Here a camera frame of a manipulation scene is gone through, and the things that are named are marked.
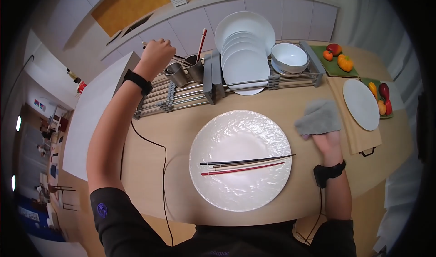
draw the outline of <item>floor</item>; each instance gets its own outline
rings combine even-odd
[[[68,130],[59,137],[64,136],[65,141],[67,134]],[[62,170],[64,147],[65,145],[62,145],[59,150],[58,184],[60,186],[72,186],[76,190],[74,192],[64,192],[64,201],[74,204],[74,209],[78,211],[63,210],[54,205],[59,224],[67,242],[79,242],[89,257],[104,257],[104,250],[94,226],[88,183]],[[352,219],[354,221],[354,240],[358,257],[370,257],[375,254],[372,247],[377,241],[376,234],[385,212],[384,185],[385,181],[353,200]],[[142,216],[167,244],[171,244],[171,237],[165,220],[147,215]],[[299,219],[294,231],[306,237],[317,217],[318,215]],[[324,221],[325,217],[321,216],[317,227]],[[191,224],[173,221],[170,221],[169,224],[174,244],[191,238],[195,232],[195,226]]]

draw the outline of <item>stainless steel cup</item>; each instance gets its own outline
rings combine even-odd
[[[197,83],[202,83],[204,77],[203,63],[201,61],[195,63],[195,61],[197,60],[197,55],[190,56],[186,60],[190,64],[192,64],[192,66],[186,67],[186,70],[188,70],[188,73],[191,76],[192,80],[194,80]]]
[[[166,68],[172,74],[165,74],[169,80],[174,82],[178,87],[183,87],[188,83],[188,77],[183,70],[182,65],[174,62]]]

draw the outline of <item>fake fruit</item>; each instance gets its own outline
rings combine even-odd
[[[368,88],[372,92],[373,96],[375,97],[375,100],[378,100],[378,98],[377,98],[377,87],[375,86],[375,84],[373,82],[369,82]]]
[[[328,60],[328,61],[332,61],[333,60],[333,54],[331,53],[331,51],[327,51],[325,50],[323,53],[323,57]]]
[[[331,51],[334,57],[337,57],[342,52],[342,47],[338,44],[329,44],[326,46],[327,51]]]
[[[353,61],[346,55],[340,54],[337,57],[337,64],[342,70],[349,72],[353,69]]]
[[[386,106],[386,115],[389,115],[392,113],[392,104],[391,101],[389,99],[386,99],[386,101],[384,102],[384,105]]]
[[[386,105],[383,103],[382,100],[379,100],[377,102],[377,105],[379,106],[379,113],[380,113],[380,115],[384,115],[386,113]]]
[[[385,100],[389,100],[389,87],[386,83],[381,83],[379,86],[380,96]]]

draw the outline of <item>hand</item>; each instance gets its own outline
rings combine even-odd
[[[141,60],[133,72],[152,82],[166,68],[175,54],[176,48],[171,46],[169,40],[151,40],[142,52]]]
[[[325,134],[314,134],[312,135],[312,138],[318,149],[324,155],[324,166],[335,166],[344,160],[342,156],[339,131],[332,131]]]

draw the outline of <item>sleeve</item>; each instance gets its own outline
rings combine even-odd
[[[355,257],[352,220],[329,220],[315,233],[310,251],[316,257]]]
[[[90,199],[106,256],[144,256],[168,247],[122,190],[100,188],[91,193]]]

